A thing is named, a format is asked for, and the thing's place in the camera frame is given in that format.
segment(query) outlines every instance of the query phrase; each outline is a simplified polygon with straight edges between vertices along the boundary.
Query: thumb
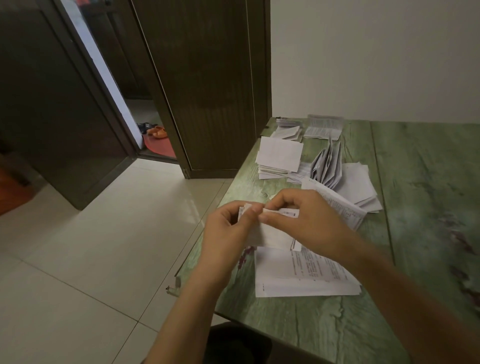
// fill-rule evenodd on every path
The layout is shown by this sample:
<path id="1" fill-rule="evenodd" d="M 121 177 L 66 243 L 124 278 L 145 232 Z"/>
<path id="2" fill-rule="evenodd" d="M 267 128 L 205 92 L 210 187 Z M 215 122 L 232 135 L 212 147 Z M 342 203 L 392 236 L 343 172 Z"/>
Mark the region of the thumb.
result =
<path id="1" fill-rule="evenodd" d="M 245 231 L 245 233 L 248 233 L 250 228 L 258 223 L 258 215 L 263 211 L 263 205 L 261 204 L 255 204 L 252 207 L 246 209 L 242 216 L 240 217 L 240 220 L 235 224 L 237 229 L 242 229 Z"/>
<path id="2" fill-rule="evenodd" d="M 297 230 L 297 218 L 289 218 L 288 216 L 276 212 L 264 212 L 258 217 L 258 219 L 263 224 L 282 230 L 291 237 L 294 237 L 295 231 Z"/>

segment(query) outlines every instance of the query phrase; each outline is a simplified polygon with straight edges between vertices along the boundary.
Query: hand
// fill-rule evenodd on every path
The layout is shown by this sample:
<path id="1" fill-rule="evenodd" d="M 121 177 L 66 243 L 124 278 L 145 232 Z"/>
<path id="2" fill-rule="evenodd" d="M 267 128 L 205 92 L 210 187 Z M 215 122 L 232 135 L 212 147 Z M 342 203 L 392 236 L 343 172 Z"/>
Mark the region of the hand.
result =
<path id="1" fill-rule="evenodd" d="M 258 223 L 258 215 L 263 211 L 263 204 L 252 204 L 243 212 L 237 222 L 239 207 L 245 201 L 232 201 L 212 212 L 207 219 L 202 241 L 202 252 L 197 268 L 214 282 L 224 286 L 228 284 L 230 274 L 238 263 L 245 248 L 250 228 Z"/>
<path id="2" fill-rule="evenodd" d="M 313 252 L 338 261 L 359 240 L 333 208 L 314 190 L 287 188 L 265 205 L 269 210 L 293 207 L 300 210 L 298 218 L 264 212 L 259 220 L 286 232 Z"/>

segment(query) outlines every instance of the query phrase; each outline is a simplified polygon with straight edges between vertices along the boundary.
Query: right hand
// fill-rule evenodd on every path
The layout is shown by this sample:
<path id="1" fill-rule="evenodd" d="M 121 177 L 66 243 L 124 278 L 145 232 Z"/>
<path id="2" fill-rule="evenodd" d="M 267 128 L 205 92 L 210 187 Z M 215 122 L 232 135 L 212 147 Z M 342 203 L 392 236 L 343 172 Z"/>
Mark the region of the right hand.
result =
<path id="1" fill-rule="evenodd" d="M 298 208 L 298 218 L 289 218 L 274 212 L 264 212 L 260 222 L 282 230 L 318 255 L 335 261 L 351 251 L 360 238 L 314 190 L 286 188 L 265 204 L 269 210 L 282 207 Z"/>

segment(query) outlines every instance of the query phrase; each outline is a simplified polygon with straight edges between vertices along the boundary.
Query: tiled floor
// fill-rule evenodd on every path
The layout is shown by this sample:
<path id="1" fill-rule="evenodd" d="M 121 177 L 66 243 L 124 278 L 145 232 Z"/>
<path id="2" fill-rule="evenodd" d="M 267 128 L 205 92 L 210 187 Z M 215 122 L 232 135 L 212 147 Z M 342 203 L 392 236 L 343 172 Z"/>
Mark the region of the tiled floor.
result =
<path id="1" fill-rule="evenodd" d="M 139 363 L 230 183 L 138 159 L 83 211 L 47 185 L 1 216 L 0 363 Z"/>

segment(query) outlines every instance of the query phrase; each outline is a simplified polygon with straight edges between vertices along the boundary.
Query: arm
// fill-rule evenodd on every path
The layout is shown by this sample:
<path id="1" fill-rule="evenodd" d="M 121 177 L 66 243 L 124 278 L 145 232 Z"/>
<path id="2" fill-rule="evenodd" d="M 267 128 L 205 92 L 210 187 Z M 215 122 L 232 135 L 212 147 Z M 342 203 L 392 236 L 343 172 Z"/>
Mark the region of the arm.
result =
<path id="1" fill-rule="evenodd" d="M 244 249 L 263 205 L 253 203 L 234 224 L 244 201 L 234 201 L 207 220 L 202 252 L 190 279 L 167 316 L 145 364 L 201 363 L 217 299 Z"/>
<path id="2" fill-rule="evenodd" d="M 262 213 L 259 220 L 351 272 L 415 359 L 435 364 L 479 363 L 478 337 L 349 229 L 316 191 L 285 189 L 265 207 L 277 210 L 284 206 L 297 206 L 299 217 Z"/>

